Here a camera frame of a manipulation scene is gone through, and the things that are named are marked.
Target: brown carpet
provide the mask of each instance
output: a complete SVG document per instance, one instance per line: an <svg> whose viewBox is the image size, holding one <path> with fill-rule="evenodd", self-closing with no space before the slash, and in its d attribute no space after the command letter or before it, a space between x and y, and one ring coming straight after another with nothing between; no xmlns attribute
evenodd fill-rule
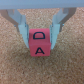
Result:
<svg viewBox="0 0 84 84"><path fill-rule="evenodd" d="M59 9L24 9L29 28L49 28ZM0 15L0 84L84 84L84 8L77 8L49 57L31 57L16 28Z"/></svg>

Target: pink block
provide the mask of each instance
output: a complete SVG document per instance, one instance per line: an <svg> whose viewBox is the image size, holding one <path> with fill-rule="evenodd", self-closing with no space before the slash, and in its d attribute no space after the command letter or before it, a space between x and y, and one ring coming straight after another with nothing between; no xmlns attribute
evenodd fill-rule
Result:
<svg viewBox="0 0 84 84"><path fill-rule="evenodd" d="M51 49L49 28L30 29L29 48L31 56L49 56Z"/></svg>

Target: textured brown surface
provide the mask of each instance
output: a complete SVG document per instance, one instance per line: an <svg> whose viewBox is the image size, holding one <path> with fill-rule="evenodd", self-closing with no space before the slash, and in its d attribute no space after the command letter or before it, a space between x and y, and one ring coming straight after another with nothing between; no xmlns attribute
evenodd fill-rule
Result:
<svg viewBox="0 0 84 84"><path fill-rule="evenodd" d="M59 9L19 10L30 28L48 28ZM84 8L77 8L49 57L31 57L16 28L0 15L0 84L84 84Z"/></svg>

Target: cube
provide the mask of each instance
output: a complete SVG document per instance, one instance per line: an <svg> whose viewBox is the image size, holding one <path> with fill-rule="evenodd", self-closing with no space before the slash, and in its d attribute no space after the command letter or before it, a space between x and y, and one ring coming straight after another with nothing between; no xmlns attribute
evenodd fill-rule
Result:
<svg viewBox="0 0 84 84"><path fill-rule="evenodd" d="M51 49L49 28L30 29L29 48L31 56L49 56Z"/></svg>

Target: red block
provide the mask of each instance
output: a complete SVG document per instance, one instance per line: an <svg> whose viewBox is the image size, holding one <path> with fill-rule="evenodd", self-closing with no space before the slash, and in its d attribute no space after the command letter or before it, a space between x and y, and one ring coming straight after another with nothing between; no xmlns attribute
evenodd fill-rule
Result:
<svg viewBox="0 0 84 84"><path fill-rule="evenodd" d="M51 49L49 28L30 29L29 48L31 56L49 56Z"/></svg>

